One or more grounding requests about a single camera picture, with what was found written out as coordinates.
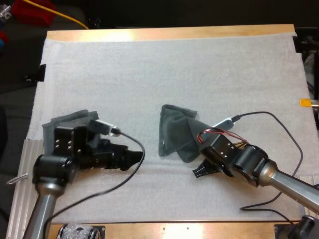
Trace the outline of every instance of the wooden table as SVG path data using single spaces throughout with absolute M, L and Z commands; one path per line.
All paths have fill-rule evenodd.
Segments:
M 180 28 L 49 31 L 47 39 L 60 41 L 137 41 L 181 38 L 253 36 L 294 32 L 292 24 Z M 100 224 L 107 239 L 274 239 L 275 222 L 185 222 Z M 56 239 L 61 225 L 52 225 Z

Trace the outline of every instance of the cloth fold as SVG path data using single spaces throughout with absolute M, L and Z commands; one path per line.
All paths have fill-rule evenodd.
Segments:
M 210 126 L 195 120 L 197 111 L 163 105 L 159 121 L 159 156 L 177 152 L 189 163 L 199 156 L 197 134 Z

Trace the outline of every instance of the white towel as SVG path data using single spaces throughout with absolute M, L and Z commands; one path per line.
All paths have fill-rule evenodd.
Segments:
M 319 174 L 318 137 L 300 54 L 292 33 L 137 42 L 58 42 L 46 40 L 28 138 L 42 137 L 41 124 L 81 109 L 139 139 L 146 159 L 132 180 L 109 195 L 61 214 L 55 222 L 137 222 L 169 220 L 281 220 L 270 212 L 239 208 L 271 199 L 277 190 L 258 189 L 223 174 L 196 179 L 203 158 L 183 163 L 176 153 L 158 156 L 163 104 L 198 111 L 197 119 L 217 122 L 252 111 L 274 113 L 304 151 L 300 175 Z M 278 167 L 292 173 L 300 154 L 270 116 L 242 118 L 233 128 L 264 149 Z M 139 149 L 123 137 L 113 143 Z M 57 202 L 59 210 L 88 194 L 108 189 L 128 176 L 119 170 L 81 173 Z M 269 205 L 291 219 L 300 206 L 281 196 Z

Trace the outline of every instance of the red wire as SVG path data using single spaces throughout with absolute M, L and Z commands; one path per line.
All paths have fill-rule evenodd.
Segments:
M 200 143 L 203 143 L 203 142 L 204 142 L 203 138 L 200 136 L 202 133 L 217 133 L 217 134 L 221 134 L 221 135 L 224 135 L 224 134 L 225 134 L 225 135 L 228 135 L 228 136 L 230 136 L 230 137 L 233 137 L 233 138 L 236 138 L 236 139 L 239 139 L 239 140 L 241 140 L 241 141 L 244 141 L 244 142 L 248 143 L 247 140 L 243 139 L 241 136 L 239 136 L 239 135 L 237 135 L 237 134 L 235 134 L 235 133 L 233 133 L 233 132 L 225 131 L 225 130 L 220 129 L 220 128 L 219 128 L 219 130 L 221 130 L 222 132 L 209 131 L 209 130 L 211 130 L 211 128 L 205 129 L 205 130 L 203 130 L 201 133 L 199 133 L 199 134 L 197 135 L 197 140 L 198 140 L 198 142 L 200 142 Z

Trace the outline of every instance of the red object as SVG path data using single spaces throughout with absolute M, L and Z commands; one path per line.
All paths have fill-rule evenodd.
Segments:
M 49 0 L 31 0 L 41 6 L 55 10 L 55 5 Z M 23 0 L 15 0 L 11 9 L 11 13 L 23 23 L 37 26 L 50 26 L 53 22 L 54 13 L 40 9 Z
M 3 31 L 0 31 L 0 39 L 1 39 L 4 43 L 6 43 L 6 42 L 9 41 L 9 38 L 6 36 L 5 32 L 3 32 Z

